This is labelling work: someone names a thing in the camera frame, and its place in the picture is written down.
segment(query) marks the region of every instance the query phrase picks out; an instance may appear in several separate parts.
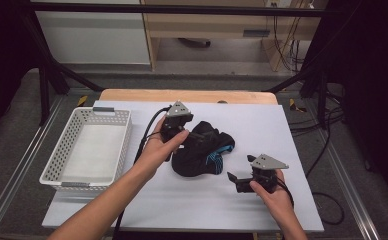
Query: floor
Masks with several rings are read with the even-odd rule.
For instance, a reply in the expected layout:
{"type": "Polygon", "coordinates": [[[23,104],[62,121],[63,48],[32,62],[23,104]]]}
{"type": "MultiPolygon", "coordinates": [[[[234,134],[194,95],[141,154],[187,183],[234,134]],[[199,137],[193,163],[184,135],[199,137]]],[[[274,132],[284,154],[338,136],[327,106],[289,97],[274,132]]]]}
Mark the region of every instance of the floor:
{"type": "MultiPolygon", "coordinates": [[[[299,57],[304,56],[304,49],[299,57]]],[[[91,67],[89,71],[82,66],[77,70],[93,82],[109,88],[246,91],[270,88],[295,74],[283,68],[272,72],[258,40],[212,40],[209,48],[202,48],[186,45],[178,39],[165,39],[154,71],[134,69],[112,67],[101,72],[91,67]]],[[[42,144],[33,147],[33,154],[24,159],[22,156],[27,156],[33,137],[37,136],[37,131],[42,131],[38,127],[38,81],[36,71],[22,79],[22,86],[9,111],[0,121],[0,199],[9,195],[8,201],[0,206],[0,239],[43,239],[51,233],[52,230],[43,228],[41,222],[54,191],[39,184],[40,172],[81,95],[88,96],[86,106],[92,105],[99,96],[72,80],[69,80],[72,90],[68,95],[55,96],[52,93],[52,103],[55,99],[54,103],[60,102],[60,107],[51,121],[51,129],[41,137],[42,144]],[[29,164],[19,164],[23,160],[29,164]],[[17,187],[10,191],[10,184],[17,187]]],[[[298,82],[277,94],[292,129],[315,124],[316,99],[300,98],[298,89],[301,85],[298,82]],[[290,100],[295,101],[297,108],[293,108],[290,100]]],[[[328,87],[331,91],[342,92],[340,86],[333,84],[328,87]]],[[[337,106],[337,102],[328,101],[328,109],[337,106]]],[[[331,142],[308,180],[312,191],[330,195],[339,205],[322,194],[315,195],[321,218],[330,223],[324,223],[325,232],[310,233],[309,238],[388,239],[387,186],[380,175],[364,168],[363,157],[348,126],[338,121],[330,129],[331,142]],[[341,217],[339,206],[345,216],[341,223],[333,225],[331,222],[341,217]]],[[[293,131],[305,172],[320,154],[328,134],[328,131],[319,129],[307,133],[293,131]]],[[[263,233],[259,234],[259,239],[277,237],[274,233],[263,233]]]]}

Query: hand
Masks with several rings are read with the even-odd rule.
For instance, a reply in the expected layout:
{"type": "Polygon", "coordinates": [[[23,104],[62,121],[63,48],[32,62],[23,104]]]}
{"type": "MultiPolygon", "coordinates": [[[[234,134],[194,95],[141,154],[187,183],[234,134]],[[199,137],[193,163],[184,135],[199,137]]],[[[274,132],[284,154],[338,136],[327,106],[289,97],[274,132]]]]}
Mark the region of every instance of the hand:
{"type": "Polygon", "coordinates": [[[153,133],[156,134],[149,137],[141,156],[134,165],[134,167],[141,167],[143,169],[142,171],[148,174],[148,179],[154,176],[157,168],[172,152],[179,148],[179,145],[185,141],[189,134],[188,130],[184,130],[166,143],[163,143],[162,136],[159,132],[164,120],[164,116],[159,120],[153,130],[153,133]]]}
{"type": "MultiPolygon", "coordinates": [[[[276,175],[281,181],[285,182],[284,174],[280,169],[276,170],[276,175]]],[[[294,212],[290,197],[281,186],[278,185],[273,193],[266,191],[256,181],[251,181],[250,186],[268,207],[270,214],[278,223],[287,240],[307,239],[294,212]]]]}

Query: plastic basket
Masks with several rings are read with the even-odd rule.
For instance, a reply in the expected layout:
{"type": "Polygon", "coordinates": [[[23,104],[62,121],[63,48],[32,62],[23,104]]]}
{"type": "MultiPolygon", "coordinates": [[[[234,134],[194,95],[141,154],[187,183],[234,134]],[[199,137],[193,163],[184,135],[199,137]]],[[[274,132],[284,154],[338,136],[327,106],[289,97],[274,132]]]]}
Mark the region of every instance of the plastic basket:
{"type": "Polygon", "coordinates": [[[131,111],[73,110],[40,183],[63,191],[103,191],[123,171],[131,134],[131,111]]]}

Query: metal bar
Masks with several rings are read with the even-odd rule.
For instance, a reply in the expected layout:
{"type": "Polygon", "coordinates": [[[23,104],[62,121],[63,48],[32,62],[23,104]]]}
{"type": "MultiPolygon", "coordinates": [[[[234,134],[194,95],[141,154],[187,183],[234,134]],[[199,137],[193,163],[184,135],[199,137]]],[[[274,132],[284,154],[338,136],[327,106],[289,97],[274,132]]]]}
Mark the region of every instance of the metal bar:
{"type": "Polygon", "coordinates": [[[258,8],[194,5],[139,5],[139,4],[86,4],[31,2],[25,5],[34,11],[97,12],[97,13],[159,13],[159,14],[206,14],[285,17],[337,17],[342,11],[326,9],[258,8]]]}
{"type": "Polygon", "coordinates": [[[8,207],[10,206],[10,203],[13,200],[14,196],[16,195],[16,192],[19,189],[19,186],[22,183],[26,172],[31,166],[33,159],[35,158],[45,136],[47,135],[55,117],[57,116],[58,108],[62,103],[63,98],[64,96],[58,96],[54,100],[51,106],[50,117],[47,119],[46,123],[43,126],[40,126],[38,128],[38,131],[32,139],[32,142],[29,144],[25,154],[21,158],[19,165],[16,167],[6,187],[3,189],[3,192],[0,195],[0,221],[6,213],[8,207]]]}
{"type": "MultiPolygon", "coordinates": [[[[311,115],[316,116],[317,110],[316,106],[313,103],[309,102],[310,100],[305,99],[305,104],[308,109],[310,109],[311,115]]],[[[319,134],[321,138],[325,141],[327,139],[327,132],[319,129],[319,134]]],[[[363,238],[366,240],[378,240],[380,236],[375,228],[374,223],[372,222],[371,217],[366,210],[359,193],[356,190],[352,180],[350,179],[346,169],[343,166],[343,163],[340,160],[340,157],[337,154],[337,150],[334,145],[329,142],[327,152],[329,154],[329,160],[331,167],[334,171],[335,176],[337,177],[340,188],[344,193],[344,196],[347,200],[347,203],[350,206],[350,210],[353,213],[356,223],[359,227],[359,230],[362,232],[363,238]]]]}

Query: wall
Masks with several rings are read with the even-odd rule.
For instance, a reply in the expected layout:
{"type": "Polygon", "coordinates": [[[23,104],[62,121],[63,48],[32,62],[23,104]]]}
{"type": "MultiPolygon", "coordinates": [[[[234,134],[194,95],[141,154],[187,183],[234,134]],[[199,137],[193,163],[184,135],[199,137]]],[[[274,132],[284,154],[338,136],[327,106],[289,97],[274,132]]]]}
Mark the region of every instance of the wall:
{"type": "MultiPolygon", "coordinates": [[[[137,0],[33,2],[139,4],[137,0]]],[[[72,64],[150,64],[141,14],[37,12],[53,56],[72,64]]]]}

